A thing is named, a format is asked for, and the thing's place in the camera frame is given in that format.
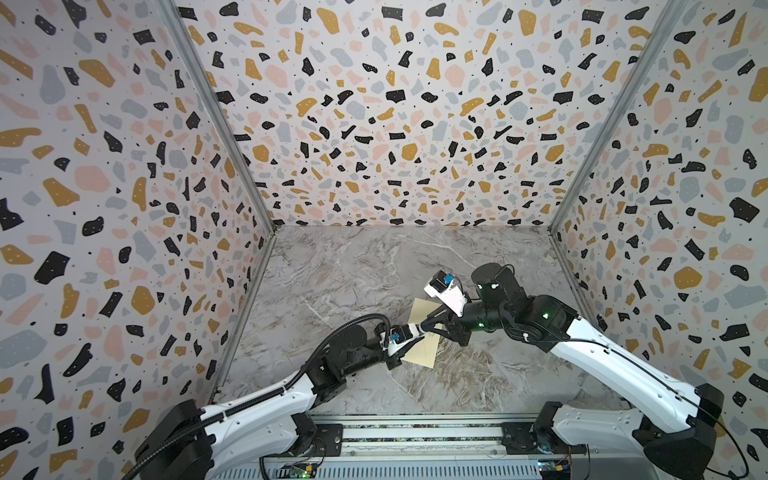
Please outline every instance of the pink speck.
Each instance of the pink speck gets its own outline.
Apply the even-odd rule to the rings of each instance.
[[[97,339],[104,332],[100,326],[84,326],[83,333],[91,340]]]
[[[77,167],[74,170],[74,182],[82,190],[104,193],[111,186],[101,168],[95,165]]]
[[[288,88],[288,75],[282,68],[275,65],[270,65],[266,68],[264,74],[270,79],[277,87]]]
[[[96,258],[96,265],[101,268],[105,273],[114,275],[114,254],[109,248],[101,248]]]
[[[451,65],[445,70],[445,79],[453,88],[460,88],[464,84],[466,73],[458,65]]]
[[[110,356],[115,362],[122,362],[125,357],[123,351],[123,331],[118,325],[110,327],[107,338],[104,339],[104,354]]]
[[[346,26],[346,29],[349,31],[349,33],[355,31],[355,24],[352,23],[352,16],[349,14],[349,12],[344,14],[344,16],[341,18],[341,22]]]
[[[29,316],[32,310],[35,309],[38,303],[40,303],[42,298],[43,293],[38,293],[37,295],[29,297],[29,299],[19,308],[17,308],[5,321],[16,326],[21,325],[27,319],[27,316]]]
[[[56,109],[56,118],[61,121],[70,121],[72,119],[72,114],[69,112],[67,105],[62,105]]]

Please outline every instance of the metal frame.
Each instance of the metal frame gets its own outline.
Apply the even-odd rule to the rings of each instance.
[[[219,368],[218,373],[215,374],[213,381],[214,387],[211,389],[210,398],[208,399],[208,402],[212,403],[214,401],[214,396],[218,391],[219,385],[224,382],[224,380],[227,378],[227,374],[230,371],[230,367],[234,359],[234,354],[237,350],[237,345],[240,343],[240,337],[243,335],[245,324],[248,321],[248,315],[250,314],[251,308],[253,307],[253,301],[256,299],[256,293],[259,289],[259,286],[261,285],[261,280],[264,277],[266,265],[269,262],[270,256],[272,255],[272,249],[276,239],[276,227],[269,215],[268,210],[266,209],[266,205],[261,199],[261,194],[259,189],[256,187],[256,183],[253,181],[253,177],[251,177],[250,170],[248,169],[248,166],[245,165],[243,153],[240,151],[240,147],[234,140],[234,134],[232,133],[230,124],[219,108],[219,102],[216,99],[216,93],[208,83],[208,79],[205,76],[205,68],[200,62],[200,58],[197,56],[197,50],[195,49],[194,45],[192,45],[192,41],[189,35],[187,35],[187,29],[184,27],[184,23],[181,20],[178,7],[176,6],[174,0],[155,0],[155,5],[157,5],[160,17],[168,28],[172,41],[177,47],[179,58],[187,67],[187,71],[192,77],[192,83],[197,89],[200,102],[202,102],[205,110],[210,115],[210,119],[214,124],[214,127],[219,131],[224,150],[226,151],[227,156],[229,156],[229,158],[232,160],[232,164],[235,167],[237,176],[243,183],[243,188],[245,189],[246,194],[250,198],[250,202],[255,209],[255,214],[261,224],[265,227],[266,234],[268,235],[266,248],[259,252],[261,253],[261,258],[259,259],[259,262],[256,266],[256,271],[253,279],[251,280],[251,285],[246,296],[246,300],[237,314],[238,317],[237,325],[235,325],[235,331],[230,339],[230,344],[224,353],[221,367]]]
[[[243,187],[248,193],[248,197],[250,197],[253,208],[256,209],[258,217],[263,225],[268,227],[267,229],[274,235],[274,222],[266,209],[266,205],[264,205],[264,202],[261,200],[259,189],[256,187],[253,177],[250,175],[248,166],[245,165],[243,152],[240,151],[240,147],[234,139],[230,124],[219,108],[216,92],[214,92],[213,87],[208,83],[208,79],[205,76],[205,68],[200,61],[200,58],[197,56],[197,49],[192,45],[192,40],[189,35],[187,35],[187,29],[184,27],[184,22],[181,20],[176,3],[174,0],[155,0],[155,4],[160,10],[160,17],[162,18],[163,23],[168,27],[173,43],[177,46],[179,58],[181,58],[181,61],[187,66],[187,71],[192,77],[192,83],[197,89],[197,93],[200,95],[200,101],[208,111],[214,127],[221,134],[221,141],[224,144],[224,149],[232,160],[237,175],[243,180]]]
[[[502,445],[502,423],[533,422],[532,413],[452,413],[411,415],[312,415],[318,424],[342,424],[341,455],[325,457],[315,478],[454,478],[532,480],[540,478],[538,462],[561,460],[563,455],[533,452],[507,455]],[[270,478],[294,463],[295,457],[265,458]],[[310,463],[319,459],[314,457]],[[605,480],[626,472],[627,480],[656,478],[657,470],[639,454],[591,447],[590,457],[573,455],[574,478]],[[211,480],[261,478],[255,462],[240,465]]]
[[[259,291],[259,287],[261,286],[261,280],[264,278],[266,265],[270,261],[270,257],[272,256],[272,249],[275,246],[276,240],[277,235],[274,233],[270,237],[265,248],[261,250],[263,255],[259,261],[255,276],[250,283],[250,289],[248,290],[245,302],[243,302],[243,308],[241,308],[237,314],[237,325],[235,325],[235,331],[233,332],[232,338],[230,339],[230,345],[227,347],[227,352],[224,353],[224,358],[221,361],[221,368],[216,374],[216,379],[214,380],[214,388],[211,390],[210,398],[208,399],[209,403],[214,403],[214,397],[218,393],[219,386],[227,380],[227,375],[229,375],[230,367],[232,366],[232,362],[235,358],[237,346],[240,345],[240,337],[243,336],[243,330],[245,330],[245,325],[248,323],[248,316],[250,315],[250,311],[253,308],[253,301],[256,299],[256,294]]]
[[[664,44],[667,43],[677,24],[677,20],[680,19],[687,5],[689,5],[689,2],[686,2],[686,0],[668,0],[664,9],[661,10],[659,18],[656,20],[656,25],[651,30],[650,39],[646,42],[640,58],[637,60],[637,65],[630,73],[627,83],[624,84],[621,92],[619,92],[619,96],[614,102],[611,111],[608,112],[602,129],[598,132],[597,137],[587,152],[587,156],[584,158],[584,163],[579,167],[576,177],[571,182],[571,186],[565,192],[565,197],[560,203],[558,211],[554,213],[552,222],[548,226],[550,234],[560,230],[561,225],[565,222],[568,211],[578,198],[578,192],[584,186],[595,165],[598,164],[603,150],[608,145],[608,142],[611,141],[611,136],[621,122],[621,119],[624,118],[624,112],[627,111],[635,95],[640,91],[645,75],[656,61]]]

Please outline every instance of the black bracket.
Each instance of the black bracket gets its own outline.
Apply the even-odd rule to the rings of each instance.
[[[531,430],[531,422],[502,423],[502,445],[507,449],[507,455],[524,455],[536,451],[538,444]]]
[[[318,423],[315,434],[315,455],[322,457],[338,457],[341,455],[341,445],[344,441],[344,425],[340,423]]]

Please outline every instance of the patterned wall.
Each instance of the patterned wall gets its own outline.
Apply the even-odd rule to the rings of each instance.
[[[753,478],[768,473],[767,8],[691,2],[557,233],[611,336],[723,391]],[[711,466],[743,472],[727,439]]]
[[[207,401],[264,233],[147,2],[0,14],[0,477],[117,478]]]
[[[548,223],[663,2],[180,0],[276,223]]]

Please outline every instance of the gray speck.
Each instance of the gray speck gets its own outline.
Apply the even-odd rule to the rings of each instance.
[[[61,234],[61,242],[65,245],[74,245],[74,238],[77,236],[78,226],[63,220],[53,220],[53,223],[56,225],[56,228],[58,228],[59,234]]]
[[[6,273],[0,281],[0,298],[5,301],[24,295],[27,291],[27,279],[18,273]]]
[[[533,61],[533,55],[531,54],[531,51],[527,48],[523,48],[522,50],[518,50],[518,52],[515,54],[520,59],[520,66],[523,68],[532,68],[535,63]]]
[[[382,90],[384,89],[384,84],[382,84],[380,81],[376,82],[376,83],[377,84],[381,84]],[[422,90],[424,90],[424,85],[422,85],[422,79],[421,78],[417,78],[416,79],[416,83],[413,85],[413,88],[411,88],[411,95],[416,95],[419,92],[421,92]]]
[[[587,95],[589,95],[590,93],[592,93],[593,91],[594,91],[594,81],[590,80],[589,83],[587,84],[587,86],[584,87],[583,90],[578,92],[578,96],[580,98],[584,98]]]
[[[149,15],[149,6],[146,2],[139,2],[134,6],[134,12],[138,18],[144,18]]]
[[[178,168],[180,170],[187,168],[187,165],[188,165],[187,157],[184,155],[184,152],[181,150],[171,150],[168,153],[168,163],[173,168]]]
[[[45,440],[43,443],[41,443],[40,445],[30,450],[29,456],[31,456],[32,458],[37,458],[40,455],[44,454],[46,451],[48,451],[48,440]]]
[[[180,364],[176,365],[173,370],[170,371],[170,374],[175,379],[177,379],[180,376],[182,376],[190,368],[192,368],[192,367],[190,367],[189,365],[184,365],[183,363],[180,363]]]
[[[58,79],[56,69],[50,65],[43,67],[43,80],[40,84],[40,99],[48,105],[58,103],[64,96],[64,84]]]
[[[498,13],[502,10],[501,2],[496,2],[491,8],[478,15],[478,25],[490,25],[498,18]]]
[[[629,158],[629,150],[626,148],[618,152],[613,160],[611,160],[611,166],[614,169],[618,169]]]
[[[85,278],[80,280],[80,283],[85,283],[86,285],[93,285],[94,283],[96,283],[97,278],[98,278],[98,273],[85,272]]]
[[[448,122],[441,120],[432,129],[432,141],[442,141],[445,138],[445,130],[448,128]]]
[[[744,120],[742,117],[729,115],[726,119],[726,125],[725,134],[723,135],[725,139],[732,144],[739,143],[739,140],[741,140],[741,131],[744,128]]]
[[[22,200],[25,204],[29,205],[30,207],[34,207],[35,205],[40,203],[40,197],[35,192],[27,192],[25,196],[22,197]]]
[[[746,186],[746,180],[743,178],[736,178],[732,177],[728,180],[725,180],[725,191],[729,194],[735,194],[736,192],[741,192],[744,187]]]
[[[91,44],[91,41],[88,40],[85,35],[80,33],[79,30],[75,31],[74,33],[74,39],[72,40],[72,43],[78,46],[82,51],[85,53],[91,53],[91,51],[94,49],[94,46]]]
[[[160,74],[158,74],[156,71],[154,71],[154,70],[152,70],[150,68],[145,68],[144,69],[144,74],[147,75],[147,80],[149,80],[149,82],[152,85],[154,85],[155,87],[160,87],[160,88],[162,88],[165,91],[168,91],[168,87],[160,79]]]
[[[382,41],[381,38],[373,37],[371,39],[371,49],[378,53],[382,60],[386,60],[386,44]]]
[[[544,94],[544,95],[549,95],[550,93],[552,93],[553,91],[555,91],[555,89],[557,89],[557,87],[558,87],[558,86],[557,86],[556,84],[554,84],[554,82],[552,82],[552,83],[548,83],[548,84],[546,84],[546,85],[545,85],[545,86],[544,86],[544,87],[541,89],[541,93],[542,93],[542,94]]]
[[[32,330],[22,330],[0,340],[0,368],[9,369],[42,353],[48,342]]]
[[[229,41],[230,41],[230,43],[231,43],[231,44],[232,44],[234,47],[236,47],[236,48],[239,48],[240,46],[242,46],[242,45],[245,45],[245,44],[246,44],[246,43],[245,43],[245,41],[243,41],[243,39],[242,39],[242,38],[240,38],[240,37],[236,36],[235,34],[230,34],[230,36],[228,36],[228,37],[227,37],[227,40],[229,40]]]
[[[113,114],[109,114],[109,115],[99,114],[99,118],[105,124],[109,125],[110,127],[114,128],[116,130],[120,130],[123,127],[123,120],[122,120],[122,118],[115,117]]]
[[[702,308],[704,308],[705,312],[716,312],[717,307],[719,305],[720,305],[720,299],[717,297],[714,297],[712,300],[702,305]]]
[[[509,53],[506,50],[502,50],[501,47],[496,48],[496,58],[498,63],[503,64],[509,60]]]
[[[43,435],[47,435],[51,432],[51,422],[53,421],[53,414],[50,412],[46,412],[43,414],[42,417],[38,420],[38,432],[42,433]]]
[[[310,53],[317,63],[323,63],[326,60],[326,56],[320,50],[315,50],[310,46]]]
[[[290,98],[288,98],[288,95],[284,94],[283,92],[276,93],[275,94],[275,98],[277,100],[280,100],[280,102],[283,105],[290,105],[291,104]]]
[[[366,108],[356,101],[350,101],[347,103],[345,110],[356,120],[362,120],[366,117]]]
[[[730,70],[749,53],[750,50],[748,48],[741,48],[740,50],[732,51],[731,53],[718,55],[712,60],[712,66],[720,71]]]
[[[736,435],[744,435],[746,433],[746,424],[739,420],[739,417],[731,417],[728,426],[730,427],[730,431]]]
[[[288,122],[281,121],[280,125],[277,126],[277,139],[282,142],[290,142],[290,127],[288,126]]]
[[[290,0],[285,8],[277,12],[275,20],[281,25],[290,25],[294,23],[296,21],[296,2]]]
[[[111,480],[114,477],[114,463],[107,460],[107,457],[99,460],[96,473],[96,480]]]
[[[152,260],[152,258],[154,257],[154,254],[157,252],[157,250],[155,250],[154,246],[149,241],[147,236],[144,235],[144,232],[139,230],[138,232],[134,233],[133,238],[134,238],[134,245],[136,246],[136,254],[139,257],[143,258],[144,261],[148,262],[148,261]],[[153,265],[152,266],[152,268],[155,271],[157,271],[157,268],[155,268],[156,266],[157,265]],[[165,274],[165,267],[162,266],[162,264],[160,264],[160,266],[162,267],[163,273],[160,273],[159,271],[157,271],[157,272],[160,275],[164,275]]]
[[[717,121],[718,119],[720,119],[720,107],[717,106],[717,100],[715,100],[707,112],[707,121]]]
[[[662,133],[662,135],[673,134],[674,132],[677,131],[677,127],[678,126],[679,125],[677,125],[677,124],[669,124],[669,125],[667,125],[667,127],[664,128],[664,132]]]
[[[131,402],[121,402],[120,406],[118,406],[118,418],[121,419],[125,417],[127,414],[131,413],[132,409],[133,405]]]
[[[160,325],[157,328],[157,331],[160,332],[161,335],[165,335],[165,333],[168,331],[169,326],[170,326],[170,317],[166,315],[163,317],[163,321],[160,322]]]
[[[696,17],[696,10],[698,10],[700,6],[701,2],[696,2],[693,7],[689,8],[688,11],[685,12],[682,18],[683,25],[688,25],[690,21]]]
[[[762,302],[768,298],[768,293],[760,285],[746,286],[739,285],[730,292],[725,293],[725,300],[734,310],[753,303]]]
[[[126,205],[128,205],[128,202],[120,197],[109,197],[104,202],[106,208],[117,208],[118,210],[123,210]]]
[[[515,102],[509,108],[509,114],[512,116],[512,118],[518,121],[524,120],[527,113],[528,106],[521,101]]]
[[[339,62],[342,67],[351,67],[354,65],[349,54],[343,48],[331,48],[331,55]]]
[[[112,165],[112,173],[119,181],[125,182],[125,167],[123,167],[121,162],[114,162],[114,165]]]
[[[573,51],[574,46],[571,45],[571,41],[567,38],[563,40],[562,43],[560,43],[560,48],[558,48],[558,53],[563,56],[563,60],[565,60],[565,63],[568,63],[571,61],[571,52]]]
[[[0,172],[20,175],[22,167],[28,163],[26,158],[0,158]]]

